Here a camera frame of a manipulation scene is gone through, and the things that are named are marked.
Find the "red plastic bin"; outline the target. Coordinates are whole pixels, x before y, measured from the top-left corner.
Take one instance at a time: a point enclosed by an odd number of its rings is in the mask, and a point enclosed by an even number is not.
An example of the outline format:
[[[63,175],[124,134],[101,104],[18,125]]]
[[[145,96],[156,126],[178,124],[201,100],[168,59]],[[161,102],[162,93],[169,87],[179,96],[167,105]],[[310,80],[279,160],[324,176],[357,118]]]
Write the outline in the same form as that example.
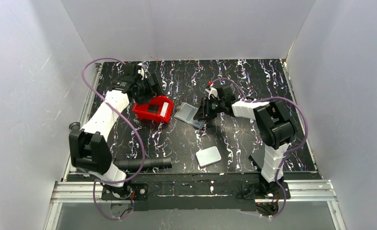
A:
[[[160,110],[164,102],[169,103],[166,117],[161,117]],[[132,111],[140,120],[150,120],[157,123],[169,123],[173,111],[174,103],[166,96],[157,96],[151,99],[150,103],[137,105],[135,104]]]

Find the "stack of credit cards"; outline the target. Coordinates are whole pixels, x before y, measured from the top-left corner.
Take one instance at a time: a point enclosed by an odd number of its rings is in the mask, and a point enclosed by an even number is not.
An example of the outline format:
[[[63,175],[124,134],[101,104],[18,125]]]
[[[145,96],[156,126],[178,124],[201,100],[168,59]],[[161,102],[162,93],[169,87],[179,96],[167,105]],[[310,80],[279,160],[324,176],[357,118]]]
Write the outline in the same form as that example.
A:
[[[160,114],[159,114],[161,117],[166,117],[168,107],[169,107],[169,103],[164,102],[163,105],[162,105],[162,108],[160,110]]]

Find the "grey leather card holder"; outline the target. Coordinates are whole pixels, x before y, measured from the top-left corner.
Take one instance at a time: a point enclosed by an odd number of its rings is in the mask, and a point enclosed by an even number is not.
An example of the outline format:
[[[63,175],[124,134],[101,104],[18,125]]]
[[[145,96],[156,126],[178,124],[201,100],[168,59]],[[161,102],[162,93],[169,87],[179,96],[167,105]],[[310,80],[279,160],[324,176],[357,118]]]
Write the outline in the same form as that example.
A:
[[[181,105],[177,106],[174,117],[177,120],[193,126],[194,128],[201,129],[205,125],[205,120],[199,121],[194,119],[194,115],[196,114],[197,110],[198,109],[196,107],[183,102]]]

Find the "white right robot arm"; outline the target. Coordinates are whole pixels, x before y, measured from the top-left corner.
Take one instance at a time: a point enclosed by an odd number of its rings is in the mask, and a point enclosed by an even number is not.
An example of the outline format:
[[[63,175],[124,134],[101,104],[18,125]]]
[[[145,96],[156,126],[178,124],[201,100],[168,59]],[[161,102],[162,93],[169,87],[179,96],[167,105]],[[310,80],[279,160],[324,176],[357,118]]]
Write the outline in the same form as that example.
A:
[[[211,120],[219,113],[224,113],[232,117],[255,120],[265,145],[261,175],[265,182],[278,184],[283,176],[283,162],[287,150],[297,131],[290,113],[286,110],[286,103],[290,100],[283,97],[239,99],[228,85],[215,88],[210,84],[205,91],[207,96],[202,98],[193,118]]]

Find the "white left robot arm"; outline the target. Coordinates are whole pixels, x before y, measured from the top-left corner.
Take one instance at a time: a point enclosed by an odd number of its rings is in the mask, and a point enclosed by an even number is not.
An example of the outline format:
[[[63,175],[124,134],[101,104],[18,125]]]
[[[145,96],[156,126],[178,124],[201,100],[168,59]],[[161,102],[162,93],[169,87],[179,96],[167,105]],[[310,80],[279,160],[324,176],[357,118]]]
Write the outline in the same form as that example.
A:
[[[156,74],[146,71],[142,63],[123,64],[122,69],[105,96],[99,95],[103,101],[91,119],[80,128],[71,124],[69,134],[72,166],[117,188],[130,178],[112,160],[107,144],[110,131],[131,102],[149,105],[151,100],[164,95]]]

